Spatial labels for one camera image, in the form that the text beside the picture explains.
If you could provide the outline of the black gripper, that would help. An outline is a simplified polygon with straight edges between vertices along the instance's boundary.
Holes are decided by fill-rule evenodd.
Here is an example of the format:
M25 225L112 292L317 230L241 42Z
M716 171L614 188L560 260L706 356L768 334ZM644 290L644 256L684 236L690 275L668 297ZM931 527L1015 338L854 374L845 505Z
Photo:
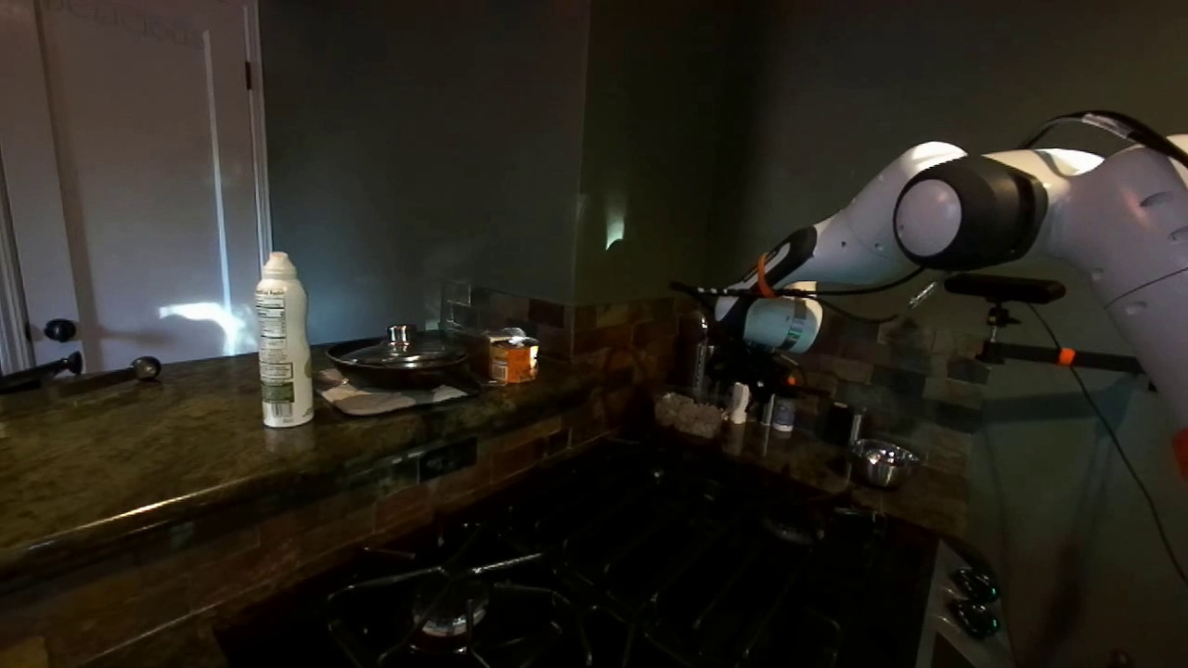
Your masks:
M711 361L715 386L772 386L790 353L805 350L805 308L796 297L715 297Z

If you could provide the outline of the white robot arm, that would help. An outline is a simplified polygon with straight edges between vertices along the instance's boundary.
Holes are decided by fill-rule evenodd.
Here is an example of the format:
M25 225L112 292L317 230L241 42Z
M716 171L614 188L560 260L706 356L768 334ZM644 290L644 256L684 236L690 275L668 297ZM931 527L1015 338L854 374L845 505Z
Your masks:
M731 344L805 353L825 292L885 290L919 270L979 270L1025 256L1076 266L1122 326L1139 371L1188 423L1188 139L1119 112L1082 112L1119 152L965 152L921 140L847 208L790 230L711 297Z

